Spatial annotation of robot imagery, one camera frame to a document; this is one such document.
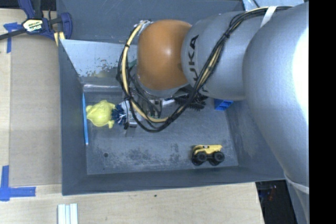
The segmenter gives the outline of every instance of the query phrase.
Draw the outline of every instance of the blue object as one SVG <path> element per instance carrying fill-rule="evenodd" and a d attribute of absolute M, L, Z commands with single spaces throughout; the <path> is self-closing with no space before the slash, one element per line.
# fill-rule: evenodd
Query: blue object
<path fill-rule="evenodd" d="M 36 187 L 10 188 L 8 186 L 9 165 L 2 167 L 0 201 L 9 201 L 12 197 L 35 197 Z"/>
<path fill-rule="evenodd" d="M 233 101 L 214 99 L 214 103 L 215 103 L 215 110 L 224 111 L 233 103 Z"/>
<path fill-rule="evenodd" d="M 20 29 L 23 28 L 22 25 L 18 24 L 18 23 L 4 24 L 4 27 L 8 32 L 12 32 L 12 31 L 15 31 L 15 30 L 20 30 Z M 12 51 L 12 38 L 9 37 L 7 39 L 7 53 L 10 53 L 11 51 Z"/>
<path fill-rule="evenodd" d="M 82 105 L 83 105 L 83 122 L 84 122 L 84 139 L 85 144 L 89 144 L 89 133 L 88 133 L 88 120 L 86 118 L 86 102 L 85 102 L 85 95 L 83 93 L 82 96 Z"/>
<path fill-rule="evenodd" d="M 126 113 L 121 105 L 118 104 L 116 108 L 112 110 L 112 119 L 119 125 L 125 124 L 126 117 Z"/>
<path fill-rule="evenodd" d="M 47 38 L 50 38 L 51 40 L 55 40 L 55 31 L 50 26 L 50 21 L 48 19 L 43 18 L 43 12 L 40 10 L 40 0 L 17 0 L 20 9 L 22 9 L 27 19 L 39 19 L 43 22 L 42 31 L 37 32 L 29 32 L 26 31 L 29 35 L 41 35 L 45 36 Z M 61 15 L 62 23 L 63 23 L 63 33 L 65 35 L 65 38 L 69 39 L 72 34 L 72 21 L 69 13 L 62 13 Z"/>

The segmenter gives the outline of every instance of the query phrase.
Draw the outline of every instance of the yellow toy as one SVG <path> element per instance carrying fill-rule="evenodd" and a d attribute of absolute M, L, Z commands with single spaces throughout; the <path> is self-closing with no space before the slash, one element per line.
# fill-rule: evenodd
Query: yellow toy
<path fill-rule="evenodd" d="M 209 161 L 213 166 L 220 164 L 225 156 L 221 145 L 197 145 L 193 148 L 192 163 L 196 166 Z"/>
<path fill-rule="evenodd" d="M 87 119 L 97 127 L 108 124 L 109 128 L 112 128 L 114 125 L 112 110 L 115 107 L 114 104 L 109 103 L 107 100 L 102 100 L 95 105 L 88 105 L 86 107 Z"/>

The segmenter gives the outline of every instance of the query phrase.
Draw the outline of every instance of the black toy wheel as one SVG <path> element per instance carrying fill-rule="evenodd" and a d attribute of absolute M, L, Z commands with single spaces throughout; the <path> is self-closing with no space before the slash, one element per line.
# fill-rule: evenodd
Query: black toy wheel
<path fill-rule="evenodd" d="M 192 163 L 194 165 L 201 165 L 207 160 L 207 155 L 205 152 L 198 152 L 197 154 L 193 154 Z"/>
<path fill-rule="evenodd" d="M 220 164 L 224 160 L 224 158 L 225 158 L 225 156 L 224 156 L 223 152 L 215 152 L 212 155 L 212 158 L 209 159 L 209 163 L 212 166 L 216 166 L 216 165 Z"/>
<path fill-rule="evenodd" d="M 213 155 L 213 159 L 215 162 L 221 163 L 224 160 L 225 156 L 223 152 L 215 152 Z"/>

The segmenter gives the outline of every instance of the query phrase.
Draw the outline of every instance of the blue tape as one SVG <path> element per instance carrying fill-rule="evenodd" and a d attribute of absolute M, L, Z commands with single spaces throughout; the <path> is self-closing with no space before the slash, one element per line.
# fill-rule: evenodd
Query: blue tape
<path fill-rule="evenodd" d="M 12 197 L 35 197 L 36 187 L 10 188 L 8 186 L 9 165 L 2 167 L 0 201 L 9 201 Z"/>
<path fill-rule="evenodd" d="M 86 102 L 84 93 L 82 96 L 82 104 L 83 104 L 84 138 L 85 138 L 85 144 L 88 145 L 89 144 L 88 120 L 86 118 Z"/>
<path fill-rule="evenodd" d="M 18 23 L 4 24 L 4 27 L 8 32 L 12 32 L 12 31 L 15 31 L 15 30 L 20 30 L 20 29 L 23 28 L 22 25 L 18 24 Z M 10 53 L 11 51 L 12 51 L 12 38 L 9 37 L 7 39 L 7 53 Z"/>

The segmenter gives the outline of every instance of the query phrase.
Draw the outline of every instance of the bin floor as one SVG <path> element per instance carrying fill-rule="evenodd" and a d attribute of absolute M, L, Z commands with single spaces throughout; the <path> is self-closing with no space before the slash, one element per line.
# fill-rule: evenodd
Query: bin floor
<path fill-rule="evenodd" d="M 87 105 L 101 100 L 114 104 L 122 101 L 121 93 L 87 92 L 85 96 Z M 175 104 L 170 106 L 164 109 L 177 107 Z M 111 129 L 107 125 L 96 127 L 90 121 L 88 133 L 86 157 L 89 175 L 213 168 L 208 162 L 200 166 L 192 164 L 192 148 L 198 144 L 223 146 L 225 159 L 216 167 L 238 165 L 226 112 L 214 110 L 213 99 L 207 99 L 207 106 L 200 111 L 187 109 L 158 133 L 146 132 L 139 126 L 127 130 L 118 124 Z"/>

